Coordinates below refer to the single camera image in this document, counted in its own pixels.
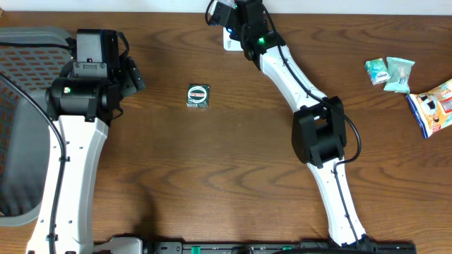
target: white wall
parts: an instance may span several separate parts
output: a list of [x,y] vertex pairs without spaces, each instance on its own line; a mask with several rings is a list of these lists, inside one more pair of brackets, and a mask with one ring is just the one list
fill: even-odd
[[[205,11],[209,0],[0,0],[5,11]],[[452,15],[452,0],[264,0],[271,13]]]

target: label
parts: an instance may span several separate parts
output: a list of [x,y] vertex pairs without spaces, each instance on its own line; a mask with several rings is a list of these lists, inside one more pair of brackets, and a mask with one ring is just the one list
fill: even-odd
[[441,103],[441,106],[443,107],[444,112],[446,112],[447,114],[452,112],[452,97],[449,99],[439,101],[439,102]]
[[188,107],[209,107],[208,85],[189,85],[186,105]]
[[435,132],[437,132],[437,131],[439,131],[439,130],[441,130],[441,126],[435,126],[435,127],[433,127],[433,133],[435,133]]
[[230,39],[230,32],[226,28],[223,28],[223,47],[227,51],[243,51],[239,41]]

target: black bracket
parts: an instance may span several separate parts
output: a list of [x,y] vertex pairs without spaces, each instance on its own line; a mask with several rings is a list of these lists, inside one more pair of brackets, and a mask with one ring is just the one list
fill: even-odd
[[50,239],[54,239],[54,241],[58,241],[58,235],[57,234],[53,234],[53,235],[46,235],[45,236],[45,241],[49,241]]
[[71,162],[71,157],[70,156],[68,156],[67,158],[60,157],[60,158],[58,158],[58,161],[59,162],[62,162],[62,161]]
[[236,8],[217,2],[209,25],[221,25],[230,33],[230,39],[239,41],[244,55],[261,70],[260,55],[278,45],[285,46],[284,39],[268,30],[263,14],[262,0],[236,0]]
[[[118,38],[126,46],[121,55]],[[128,56],[129,43],[122,32],[95,29],[81,29],[77,40],[66,41],[76,61],[66,64],[47,89],[47,114],[53,121],[61,115],[84,116],[87,122],[98,118],[109,126],[115,110],[122,114],[120,101],[145,88]]]
[[[338,97],[325,101],[343,112]],[[322,168],[324,162],[343,158],[346,145],[345,120],[336,111],[316,104],[294,113],[292,146],[301,162]]]

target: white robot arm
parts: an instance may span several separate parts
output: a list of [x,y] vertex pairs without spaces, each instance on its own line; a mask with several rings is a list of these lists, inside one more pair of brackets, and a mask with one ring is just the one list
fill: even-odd
[[[126,45],[122,55],[118,38]],[[97,164],[113,112],[122,113],[119,102],[145,88],[128,51],[128,43],[120,32],[79,30],[76,59],[63,68],[47,89],[47,117],[61,136],[66,158],[61,158],[59,140],[50,126],[44,195],[27,254],[91,254],[101,250],[142,254],[139,238],[121,238],[120,242],[94,246],[91,230]],[[64,171],[60,172],[62,159]]]
[[[294,62],[294,59],[290,55],[289,48],[284,46],[282,47],[282,51],[287,59],[287,62],[291,65],[292,70],[304,84],[307,84],[311,92],[319,98],[326,97],[325,94],[318,90],[309,81],[302,70],[298,68],[297,64]],[[312,107],[319,103],[315,99],[312,99],[312,97],[308,96],[289,73],[283,63],[283,60],[281,59],[277,47],[267,49],[267,52],[261,55],[260,63],[262,72],[276,84],[294,113],[299,111],[302,107]],[[323,164],[323,168],[321,169],[311,163],[308,163],[307,166],[311,170],[317,181],[317,185],[319,186],[320,194],[328,216],[328,231],[330,237],[338,245],[342,245],[343,243],[350,245],[356,240],[349,221],[345,217],[344,206],[340,198],[334,174],[332,173],[334,164],[340,160],[343,159],[330,159]],[[355,212],[350,190],[347,185],[347,179],[345,178],[345,165],[338,165],[336,170],[338,172],[340,185],[342,186],[345,205],[348,209],[348,213],[350,214],[350,219],[356,230],[358,239],[361,239],[362,235],[366,234],[366,232],[359,222],[358,216]]]
[[[227,43],[225,43],[225,48],[231,47],[231,43],[234,43],[231,42],[231,40],[239,41],[240,47],[244,50],[245,57],[248,60],[253,61],[258,69],[276,84],[284,98],[287,100],[290,108],[295,113],[292,144],[294,145],[295,152],[299,158],[300,154],[305,153],[306,150],[312,150],[312,145],[315,144],[311,143],[311,145],[306,146],[304,141],[310,139],[310,137],[308,137],[309,135],[316,135],[316,133],[319,132],[318,129],[316,130],[316,126],[313,122],[321,118],[321,116],[310,115],[313,119],[309,119],[309,116],[305,116],[316,110],[324,109],[323,105],[320,105],[320,102],[317,99],[314,99],[314,97],[325,99],[327,96],[317,89],[305,76],[302,70],[300,70],[285,43],[280,45],[282,55],[286,59],[285,62],[283,61],[278,49],[278,43],[280,43],[279,40],[282,40],[282,38],[276,39],[279,35],[266,29],[267,22],[262,15],[264,12],[262,4],[259,3],[259,1],[236,1],[235,4],[231,4],[231,1],[226,0],[213,1],[212,8],[208,11],[211,14],[210,20],[206,19],[208,24],[224,26],[224,31],[229,35],[224,36],[225,41],[227,41]],[[288,67],[292,70],[297,79],[310,91],[310,95],[302,89],[302,86],[297,82],[294,75],[291,74]],[[311,125],[303,124],[310,120],[312,120]],[[314,138],[313,142],[321,143],[321,139],[329,138],[328,135],[330,135],[330,133],[323,133],[322,135],[319,135],[317,139]],[[345,142],[344,134],[343,140],[339,144],[339,146],[341,146],[340,149],[343,149]],[[326,146],[321,146],[319,149],[324,150],[325,147]],[[342,202],[338,189],[339,186],[337,185],[333,171],[334,165],[344,160],[343,152],[338,153],[337,156],[327,156],[326,158],[318,159],[316,161],[317,163],[313,163],[309,158],[300,159],[304,163],[307,163],[307,166],[317,181],[328,216],[329,234],[333,241],[339,246],[344,246],[353,244],[357,240],[359,241],[362,239],[362,237],[365,236],[365,230],[359,222],[355,212],[347,180],[345,178],[345,165],[338,164],[336,168],[338,181],[340,186],[342,186],[341,191],[344,202]]]

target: snack bag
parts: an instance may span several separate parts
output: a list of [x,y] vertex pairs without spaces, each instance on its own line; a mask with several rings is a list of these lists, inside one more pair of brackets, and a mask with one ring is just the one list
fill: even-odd
[[419,95],[407,95],[424,138],[452,125],[452,80]]
[[410,77],[411,67],[415,62],[395,57],[386,57],[386,60],[388,61],[391,79],[386,83],[384,90],[409,94],[408,78]]

